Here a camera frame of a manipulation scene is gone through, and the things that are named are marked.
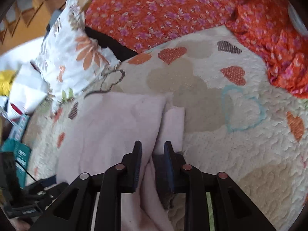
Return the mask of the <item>green cardboard box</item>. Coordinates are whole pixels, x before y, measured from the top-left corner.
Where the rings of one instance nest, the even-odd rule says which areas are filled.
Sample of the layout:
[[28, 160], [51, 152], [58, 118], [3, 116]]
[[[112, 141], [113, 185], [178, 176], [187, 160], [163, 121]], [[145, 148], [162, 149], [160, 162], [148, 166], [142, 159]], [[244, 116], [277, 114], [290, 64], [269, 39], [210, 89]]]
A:
[[16, 163], [16, 175], [19, 180], [21, 188], [24, 188], [26, 183], [28, 162], [31, 154], [31, 149], [19, 141], [14, 139], [7, 139], [1, 146], [1, 152], [12, 152], [14, 153], [14, 158]]

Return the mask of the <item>heart patterned quilt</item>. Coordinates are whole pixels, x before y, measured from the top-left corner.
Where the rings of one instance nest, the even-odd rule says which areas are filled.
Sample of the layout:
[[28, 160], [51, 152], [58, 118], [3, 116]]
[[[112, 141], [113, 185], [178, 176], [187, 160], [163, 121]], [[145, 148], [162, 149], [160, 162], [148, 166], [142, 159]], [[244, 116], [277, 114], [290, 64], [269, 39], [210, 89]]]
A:
[[185, 110], [185, 159], [225, 171], [277, 230], [307, 194], [307, 100], [272, 86], [263, 60], [224, 26], [189, 34], [128, 60], [93, 90], [164, 94]]

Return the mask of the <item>white floral pillow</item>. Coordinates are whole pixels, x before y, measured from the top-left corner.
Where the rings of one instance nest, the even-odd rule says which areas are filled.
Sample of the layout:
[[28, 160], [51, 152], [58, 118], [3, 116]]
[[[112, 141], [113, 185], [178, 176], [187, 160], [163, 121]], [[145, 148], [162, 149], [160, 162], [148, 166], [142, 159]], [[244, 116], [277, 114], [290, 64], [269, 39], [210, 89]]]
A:
[[49, 86], [52, 112], [113, 70], [120, 61], [85, 32], [85, 14], [77, 0], [65, 8], [50, 28], [34, 61]]

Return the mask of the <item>orange floral cloth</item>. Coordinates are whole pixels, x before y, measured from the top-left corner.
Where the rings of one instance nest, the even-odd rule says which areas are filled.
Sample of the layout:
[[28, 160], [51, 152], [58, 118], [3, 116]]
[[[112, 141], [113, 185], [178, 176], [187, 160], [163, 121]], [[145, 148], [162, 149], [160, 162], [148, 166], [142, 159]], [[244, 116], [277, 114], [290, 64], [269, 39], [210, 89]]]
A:
[[226, 27], [263, 59], [271, 85], [307, 98], [307, 37], [292, 25], [287, 0], [245, 0]]

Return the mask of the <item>teal box with coloured dots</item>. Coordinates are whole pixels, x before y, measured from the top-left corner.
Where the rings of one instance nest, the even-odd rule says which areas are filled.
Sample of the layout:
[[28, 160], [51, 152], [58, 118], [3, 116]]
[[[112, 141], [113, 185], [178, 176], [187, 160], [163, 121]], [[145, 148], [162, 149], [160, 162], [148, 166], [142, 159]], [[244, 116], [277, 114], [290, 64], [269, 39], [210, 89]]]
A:
[[16, 141], [21, 141], [23, 138], [23, 134], [26, 131], [29, 119], [30, 117], [25, 114], [22, 114], [19, 118], [14, 119], [13, 126], [8, 138], [14, 139]]

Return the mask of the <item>yellow plastic bag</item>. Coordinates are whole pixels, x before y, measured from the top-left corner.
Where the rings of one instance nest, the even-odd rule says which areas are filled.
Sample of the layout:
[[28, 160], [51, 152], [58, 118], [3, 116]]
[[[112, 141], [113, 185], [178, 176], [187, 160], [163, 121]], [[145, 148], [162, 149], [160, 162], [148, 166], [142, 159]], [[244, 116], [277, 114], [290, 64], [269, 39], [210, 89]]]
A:
[[9, 96], [16, 74], [16, 70], [0, 71], [0, 96]]

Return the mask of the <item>orange floral pillow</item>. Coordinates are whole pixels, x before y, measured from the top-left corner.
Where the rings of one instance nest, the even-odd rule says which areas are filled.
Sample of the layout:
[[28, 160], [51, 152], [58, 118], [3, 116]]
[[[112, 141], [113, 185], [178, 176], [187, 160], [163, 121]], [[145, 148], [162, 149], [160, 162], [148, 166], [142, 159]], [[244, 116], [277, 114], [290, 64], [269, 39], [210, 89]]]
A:
[[89, 28], [141, 53], [196, 31], [224, 24], [242, 0], [93, 0]]

